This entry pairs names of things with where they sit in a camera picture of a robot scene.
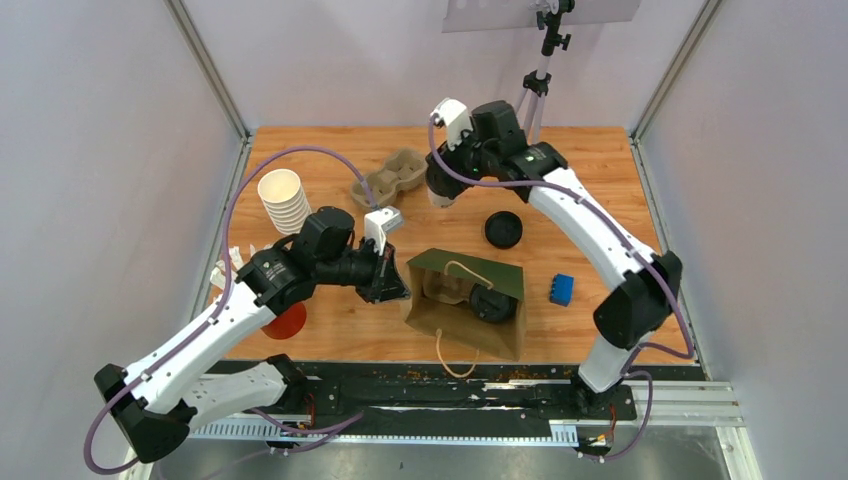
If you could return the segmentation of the white paper coffee cup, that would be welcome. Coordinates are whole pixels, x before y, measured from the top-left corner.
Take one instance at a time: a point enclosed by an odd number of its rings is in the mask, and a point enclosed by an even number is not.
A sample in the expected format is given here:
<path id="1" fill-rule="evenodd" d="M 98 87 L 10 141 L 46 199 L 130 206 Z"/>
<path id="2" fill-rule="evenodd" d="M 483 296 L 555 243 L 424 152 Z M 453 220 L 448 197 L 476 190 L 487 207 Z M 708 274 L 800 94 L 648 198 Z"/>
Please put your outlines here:
<path id="1" fill-rule="evenodd" d="M 437 208 L 449 208 L 456 202 L 455 197 L 442 196 L 432 190 L 427 191 L 430 203 Z"/>

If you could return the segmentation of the green paper bag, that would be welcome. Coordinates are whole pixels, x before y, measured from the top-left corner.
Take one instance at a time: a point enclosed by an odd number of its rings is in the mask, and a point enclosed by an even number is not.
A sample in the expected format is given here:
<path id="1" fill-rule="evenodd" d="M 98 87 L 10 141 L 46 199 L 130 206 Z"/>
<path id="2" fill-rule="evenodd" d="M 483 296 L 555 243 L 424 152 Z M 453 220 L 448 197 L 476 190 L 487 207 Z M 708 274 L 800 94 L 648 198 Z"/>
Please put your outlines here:
<path id="1" fill-rule="evenodd" d="M 445 340 L 469 347 L 477 355 L 485 353 L 506 361 L 521 359 L 527 330 L 525 273 L 522 267 L 430 248 L 409 259 L 406 269 L 411 297 L 402 302 L 401 318 L 412 329 L 435 338 L 435 350 L 440 361 L 444 360 L 441 346 Z M 471 312 L 469 300 L 448 305 L 425 298 L 422 290 L 425 270 L 468 279 L 475 285 L 513 297 L 518 301 L 516 315 L 508 322 L 489 324 Z"/>

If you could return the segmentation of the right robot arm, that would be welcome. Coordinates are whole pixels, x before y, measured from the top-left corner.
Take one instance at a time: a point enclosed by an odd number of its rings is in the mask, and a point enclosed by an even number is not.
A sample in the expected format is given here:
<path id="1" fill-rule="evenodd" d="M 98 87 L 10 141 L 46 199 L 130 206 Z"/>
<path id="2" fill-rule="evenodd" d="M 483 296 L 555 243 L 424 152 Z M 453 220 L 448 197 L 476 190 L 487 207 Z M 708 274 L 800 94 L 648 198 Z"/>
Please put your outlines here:
<path id="1" fill-rule="evenodd" d="M 630 234 L 592 197 L 563 154 L 527 139 L 506 101 L 470 110 L 458 100 L 442 100 L 428 120 L 428 142 L 426 183 L 433 204 L 450 206 L 473 186 L 510 190 L 550 219 L 600 275 L 609 294 L 593 314 L 598 335 L 570 392 L 577 413 L 598 416 L 637 351 L 680 313 L 681 260 Z"/>

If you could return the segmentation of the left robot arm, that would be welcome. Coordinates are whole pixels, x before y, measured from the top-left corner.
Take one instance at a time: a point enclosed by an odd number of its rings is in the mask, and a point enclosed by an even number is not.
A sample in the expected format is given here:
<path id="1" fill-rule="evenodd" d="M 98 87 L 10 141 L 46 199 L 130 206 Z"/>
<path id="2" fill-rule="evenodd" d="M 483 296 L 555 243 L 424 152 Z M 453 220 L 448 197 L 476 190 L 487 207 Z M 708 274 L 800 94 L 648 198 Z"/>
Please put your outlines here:
<path id="1" fill-rule="evenodd" d="M 161 347 L 128 367 L 102 367 L 95 384 L 138 461 L 161 460 L 193 431 L 238 412 L 268 406 L 298 411 L 306 377 L 285 354 L 235 374 L 207 373 L 244 338 L 310 299 L 319 285 L 350 286 L 370 304 L 409 298 L 387 240 L 402 223 L 394 207 L 372 211 L 355 242 L 353 217 L 322 207 L 298 233 L 253 254 L 223 293 Z"/>

